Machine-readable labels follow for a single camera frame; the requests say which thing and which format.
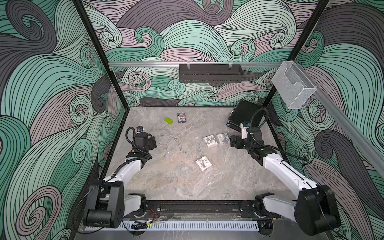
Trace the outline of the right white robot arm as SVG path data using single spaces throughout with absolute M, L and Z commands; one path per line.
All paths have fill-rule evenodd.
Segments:
M 283 150 L 265 145 L 260 127 L 253 125 L 257 115 L 269 116 L 265 108 L 256 110 L 248 122 L 241 123 L 241 135 L 231 136 L 231 147 L 244 149 L 262 167 L 273 173 L 293 193 L 294 200 L 284 200 L 272 193 L 255 197 L 254 209 L 258 217 L 285 217 L 298 224 L 309 236 L 341 226 L 335 193 L 326 185 L 305 177 L 282 156 Z

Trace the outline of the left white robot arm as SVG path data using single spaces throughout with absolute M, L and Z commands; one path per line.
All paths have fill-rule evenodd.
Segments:
M 144 194 L 125 194 L 124 186 L 152 159 L 156 138 L 142 126 L 129 127 L 125 134 L 132 149 L 124 162 L 103 180 L 90 186 L 86 194 L 82 224 L 86 227 L 117 228 L 129 214 L 140 218 L 147 212 Z

